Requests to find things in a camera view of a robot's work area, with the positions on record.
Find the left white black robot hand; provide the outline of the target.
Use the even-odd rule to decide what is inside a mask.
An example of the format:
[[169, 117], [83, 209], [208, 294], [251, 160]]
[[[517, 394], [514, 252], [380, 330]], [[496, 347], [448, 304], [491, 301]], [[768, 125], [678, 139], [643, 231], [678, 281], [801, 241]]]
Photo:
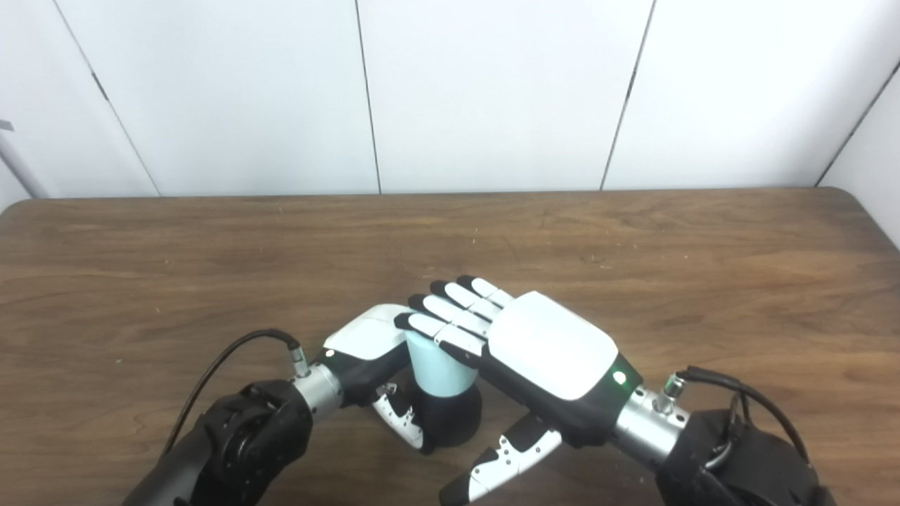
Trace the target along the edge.
[[394, 323], [409, 313], [399, 304], [370, 307], [323, 343], [315, 363], [337, 382], [341, 409], [371, 407], [393, 432], [423, 455], [434, 450], [409, 395], [393, 378], [411, 365], [405, 329]]

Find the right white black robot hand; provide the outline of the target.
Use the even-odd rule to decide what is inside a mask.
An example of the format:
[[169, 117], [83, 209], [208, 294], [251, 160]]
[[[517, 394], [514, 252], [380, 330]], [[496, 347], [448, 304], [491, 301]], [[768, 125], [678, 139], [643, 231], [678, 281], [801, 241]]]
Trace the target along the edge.
[[527, 408], [496, 446], [438, 493], [469, 505], [527, 473], [560, 445], [603, 446], [642, 384], [605, 331], [542, 292], [512, 296], [484, 278], [434, 281], [393, 321]]

